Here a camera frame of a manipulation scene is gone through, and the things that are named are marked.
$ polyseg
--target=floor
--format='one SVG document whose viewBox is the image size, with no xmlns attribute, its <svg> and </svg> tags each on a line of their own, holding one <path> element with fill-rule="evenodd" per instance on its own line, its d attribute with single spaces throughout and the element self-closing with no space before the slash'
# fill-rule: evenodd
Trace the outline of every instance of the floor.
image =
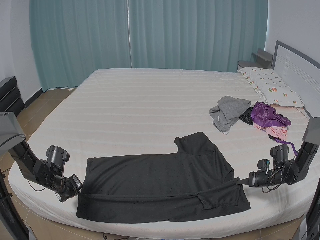
<svg viewBox="0 0 320 240">
<path fill-rule="evenodd" d="M 20 126 L 26 134 L 28 140 L 30 136 L 38 129 L 45 118 L 65 99 L 73 90 L 55 89 L 48 90 L 37 98 L 27 109 L 23 110 L 17 117 Z M 2 171 L 10 168 L 14 160 L 9 153 L 0 157 L 0 168 Z M 13 194 L 13 203 L 20 214 L 21 218 L 26 221 L 38 240 L 103 240 L 103 233 L 93 232 L 89 230 L 80 229 L 73 226 L 67 226 L 58 222 L 44 219 L 25 204 L 12 191 L 8 182 L 9 171 L 5 173 L 5 183 L 10 193 Z M 224 238 L 217 238 L 219 240 L 290 240 L 300 225 L 301 218 L 282 223 L 276 226 L 271 226 L 251 232 L 232 235 Z M 106 234 L 108 240 L 123 238 L 123 236 Z M 6 228 L 0 222 L 0 236 L 2 240 L 12 240 L 13 238 L 6 231 Z"/>
</svg>

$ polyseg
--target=headboard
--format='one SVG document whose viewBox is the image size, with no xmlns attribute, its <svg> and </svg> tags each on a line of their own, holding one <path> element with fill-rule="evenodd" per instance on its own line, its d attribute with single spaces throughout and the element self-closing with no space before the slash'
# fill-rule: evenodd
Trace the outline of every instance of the headboard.
<svg viewBox="0 0 320 240">
<path fill-rule="evenodd" d="M 320 117 L 320 63 L 277 41 L 272 69 L 305 103 L 312 117 Z"/>
</svg>

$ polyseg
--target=pillow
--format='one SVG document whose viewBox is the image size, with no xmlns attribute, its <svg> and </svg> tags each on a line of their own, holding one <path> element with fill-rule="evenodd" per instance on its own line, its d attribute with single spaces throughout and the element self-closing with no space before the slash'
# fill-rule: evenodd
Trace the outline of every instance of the pillow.
<svg viewBox="0 0 320 240">
<path fill-rule="evenodd" d="M 238 69 L 266 104 L 302 108 L 300 96 L 290 89 L 271 68 L 244 67 Z"/>
</svg>

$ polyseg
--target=black furniture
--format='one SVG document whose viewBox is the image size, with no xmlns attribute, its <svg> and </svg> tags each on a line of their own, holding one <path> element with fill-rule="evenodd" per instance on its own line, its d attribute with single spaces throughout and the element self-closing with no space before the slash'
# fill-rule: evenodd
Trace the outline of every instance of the black furniture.
<svg viewBox="0 0 320 240">
<path fill-rule="evenodd" d="M 15 116 L 18 116 L 25 108 L 17 85 L 15 76 L 0 82 L 0 112 L 13 112 Z"/>
<path fill-rule="evenodd" d="M 272 58 L 273 58 L 272 54 L 258 48 L 258 52 L 257 53 L 253 52 L 252 55 L 255 58 L 255 62 L 239 60 L 238 69 L 246 68 L 246 67 L 268 69 L 271 67 Z"/>
</svg>

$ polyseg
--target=white label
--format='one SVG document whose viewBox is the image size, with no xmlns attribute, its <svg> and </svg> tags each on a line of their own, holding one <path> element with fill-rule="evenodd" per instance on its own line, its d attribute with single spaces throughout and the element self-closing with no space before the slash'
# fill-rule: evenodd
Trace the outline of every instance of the white label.
<svg viewBox="0 0 320 240">
<path fill-rule="evenodd" d="M 61 196 L 57 192 L 55 192 L 55 193 L 56 193 L 57 198 L 61 201 L 62 200 Z"/>
<path fill-rule="evenodd" d="M 81 187 L 81 184 L 80 184 L 80 182 L 78 181 L 77 177 L 74 175 L 72 178 L 74 179 L 74 181 L 75 181 L 75 183 L 77 184 L 77 186 L 78 186 L 78 187 Z"/>
</svg>

